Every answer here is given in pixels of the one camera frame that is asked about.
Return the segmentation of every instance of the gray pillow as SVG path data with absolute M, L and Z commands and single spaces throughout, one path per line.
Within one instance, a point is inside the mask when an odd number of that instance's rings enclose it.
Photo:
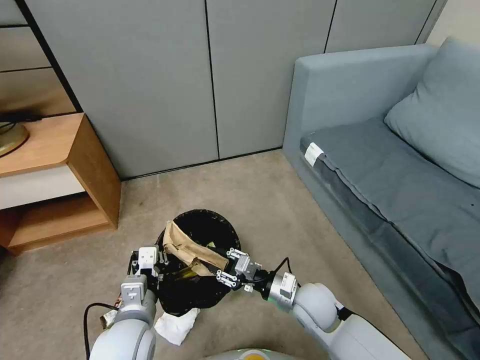
M 385 123 L 457 178 L 480 188 L 480 49 L 448 38 Z

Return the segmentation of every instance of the brown paper bag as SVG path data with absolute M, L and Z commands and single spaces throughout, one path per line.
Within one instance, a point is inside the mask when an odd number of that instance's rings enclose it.
M 200 260 L 212 264 L 221 270 L 224 270 L 229 262 L 208 247 L 195 243 L 173 221 L 166 223 L 165 234 L 163 235 L 163 248 L 167 253 L 175 255 L 187 264 L 192 271 L 200 276 L 215 275 Z

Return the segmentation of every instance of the beige carpet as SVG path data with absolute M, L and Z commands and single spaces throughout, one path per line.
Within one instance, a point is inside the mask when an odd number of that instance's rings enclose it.
M 204 208 L 225 216 L 243 250 L 266 269 L 289 256 L 301 283 L 326 284 L 412 359 L 425 359 L 280 151 L 125 182 L 122 192 L 117 231 L 0 259 L 0 358 L 84 359 L 85 306 L 113 302 L 130 251 L 154 243 L 167 220 Z M 102 313 L 91 311 L 92 343 Z M 256 293 L 237 291 L 203 310 L 182 346 L 159 337 L 155 359 L 195 360 L 248 347 L 327 358 L 293 317 Z

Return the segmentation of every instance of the sofa armrest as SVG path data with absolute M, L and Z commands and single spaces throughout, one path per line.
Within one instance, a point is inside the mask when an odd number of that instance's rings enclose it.
M 422 44 L 299 58 L 283 140 L 287 157 L 307 133 L 386 115 L 415 89 L 436 52 Z

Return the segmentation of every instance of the crumpled white napkin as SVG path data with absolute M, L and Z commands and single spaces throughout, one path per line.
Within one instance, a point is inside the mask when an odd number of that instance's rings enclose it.
M 155 324 L 155 330 L 172 344 L 180 346 L 187 334 L 194 327 L 195 319 L 200 309 L 193 308 L 185 315 L 177 317 L 164 312 Z

